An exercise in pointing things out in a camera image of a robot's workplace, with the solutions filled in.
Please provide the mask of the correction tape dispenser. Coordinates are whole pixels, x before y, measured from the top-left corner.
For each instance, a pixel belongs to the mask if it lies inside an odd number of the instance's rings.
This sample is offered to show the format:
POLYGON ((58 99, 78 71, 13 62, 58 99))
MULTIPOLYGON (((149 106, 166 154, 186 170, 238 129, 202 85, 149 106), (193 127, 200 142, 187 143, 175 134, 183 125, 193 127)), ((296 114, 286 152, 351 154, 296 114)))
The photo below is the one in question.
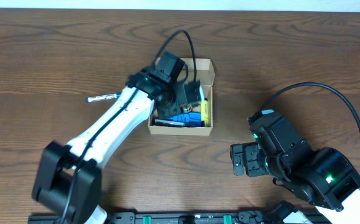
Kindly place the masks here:
POLYGON ((181 105, 181 109, 183 113, 190 113, 192 111, 192 105, 191 104, 183 104, 181 105))

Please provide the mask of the black whiteboard marker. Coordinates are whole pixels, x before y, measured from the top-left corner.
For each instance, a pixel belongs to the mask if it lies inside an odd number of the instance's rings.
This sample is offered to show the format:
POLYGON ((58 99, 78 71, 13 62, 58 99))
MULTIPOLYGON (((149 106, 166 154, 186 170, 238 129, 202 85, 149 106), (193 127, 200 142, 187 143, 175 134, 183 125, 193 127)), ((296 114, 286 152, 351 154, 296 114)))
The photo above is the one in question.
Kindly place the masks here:
POLYGON ((167 127, 175 127, 175 128, 195 128, 196 125, 192 123, 184 123, 179 121, 169 121, 163 119, 155 119, 155 126, 167 126, 167 127))

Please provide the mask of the yellow highlighter pen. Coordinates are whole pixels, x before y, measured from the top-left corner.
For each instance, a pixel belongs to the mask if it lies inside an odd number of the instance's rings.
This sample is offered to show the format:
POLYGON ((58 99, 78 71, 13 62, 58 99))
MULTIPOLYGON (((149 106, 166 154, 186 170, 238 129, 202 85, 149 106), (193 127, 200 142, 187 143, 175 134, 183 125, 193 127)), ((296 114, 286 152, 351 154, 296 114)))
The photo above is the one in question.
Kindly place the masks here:
POLYGON ((205 127, 209 126, 209 102, 204 100, 201 102, 201 121, 204 123, 205 127))

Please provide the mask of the blue whiteboard marker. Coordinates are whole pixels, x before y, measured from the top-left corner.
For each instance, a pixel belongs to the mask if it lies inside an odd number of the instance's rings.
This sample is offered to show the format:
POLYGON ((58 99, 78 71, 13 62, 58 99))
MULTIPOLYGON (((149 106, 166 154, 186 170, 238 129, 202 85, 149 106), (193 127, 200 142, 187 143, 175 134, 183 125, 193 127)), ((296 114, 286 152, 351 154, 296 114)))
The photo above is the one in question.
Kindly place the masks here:
POLYGON ((97 101, 105 101, 119 98, 121 93, 111 93, 107 95, 98 95, 98 96, 90 96, 85 99, 87 103, 97 102, 97 101))

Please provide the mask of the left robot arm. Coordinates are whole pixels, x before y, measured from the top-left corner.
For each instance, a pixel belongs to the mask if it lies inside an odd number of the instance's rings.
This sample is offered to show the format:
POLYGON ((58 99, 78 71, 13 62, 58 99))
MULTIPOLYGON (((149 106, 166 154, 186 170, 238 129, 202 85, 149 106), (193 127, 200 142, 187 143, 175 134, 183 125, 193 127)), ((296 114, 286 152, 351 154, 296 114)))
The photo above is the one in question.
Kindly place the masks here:
POLYGON ((61 145, 49 143, 42 152, 32 198, 59 218, 56 223, 106 223, 100 206, 102 170, 120 144, 153 112, 167 118, 182 105, 201 99, 200 82, 179 75, 197 72, 180 57, 165 52, 130 75, 115 103, 86 131, 61 145))

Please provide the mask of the blue plastic block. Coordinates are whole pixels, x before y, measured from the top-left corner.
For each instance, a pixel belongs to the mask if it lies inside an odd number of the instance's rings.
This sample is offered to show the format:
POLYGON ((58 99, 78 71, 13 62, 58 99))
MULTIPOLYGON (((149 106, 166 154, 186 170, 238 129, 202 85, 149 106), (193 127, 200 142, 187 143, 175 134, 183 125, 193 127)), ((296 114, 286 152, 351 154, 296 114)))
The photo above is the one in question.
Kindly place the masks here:
POLYGON ((196 113, 196 112, 179 114, 167 118, 167 120, 195 124, 196 126, 202 126, 202 116, 200 113, 196 113))

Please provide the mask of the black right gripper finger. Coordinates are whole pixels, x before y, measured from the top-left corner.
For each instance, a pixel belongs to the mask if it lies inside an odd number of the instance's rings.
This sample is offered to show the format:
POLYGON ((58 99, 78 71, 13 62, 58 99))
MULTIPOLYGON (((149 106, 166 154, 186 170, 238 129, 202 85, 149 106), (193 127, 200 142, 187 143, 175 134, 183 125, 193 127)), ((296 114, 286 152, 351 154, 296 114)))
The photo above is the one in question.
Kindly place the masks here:
POLYGON ((230 156, 242 156, 245 152, 244 144, 232 144, 230 146, 230 156))
POLYGON ((245 174, 244 160, 242 157, 233 157, 232 163, 235 176, 241 176, 245 174))

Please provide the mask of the cardboard box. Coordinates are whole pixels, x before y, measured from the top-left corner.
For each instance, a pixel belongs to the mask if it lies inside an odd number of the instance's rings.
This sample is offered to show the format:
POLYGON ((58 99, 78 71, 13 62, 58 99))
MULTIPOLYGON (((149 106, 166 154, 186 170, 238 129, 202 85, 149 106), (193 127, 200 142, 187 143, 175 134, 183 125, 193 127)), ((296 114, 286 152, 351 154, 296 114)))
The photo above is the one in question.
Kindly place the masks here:
POLYGON ((213 129, 213 84, 215 78, 215 71, 210 59, 197 58, 197 80, 201 81, 201 86, 204 92, 204 97, 209 102, 209 126, 195 127, 195 128, 175 128, 167 126, 155 126, 154 119, 157 112, 154 112, 148 120, 148 129, 150 134, 155 135, 188 135, 188 136, 209 136, 213 129))

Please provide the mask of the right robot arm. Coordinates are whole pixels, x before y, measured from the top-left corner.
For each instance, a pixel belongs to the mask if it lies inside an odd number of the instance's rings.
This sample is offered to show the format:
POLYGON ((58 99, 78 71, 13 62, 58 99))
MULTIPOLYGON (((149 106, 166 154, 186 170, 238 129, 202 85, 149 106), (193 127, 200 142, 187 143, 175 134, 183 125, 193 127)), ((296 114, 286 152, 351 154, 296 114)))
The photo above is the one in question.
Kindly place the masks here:
POLYGON ((234 175, 269 175, 331 223, 360 223, 360 174, 337 149, 313 150, 291 121, 272 110, 249 120, 254 141, 233 144, 234 175))

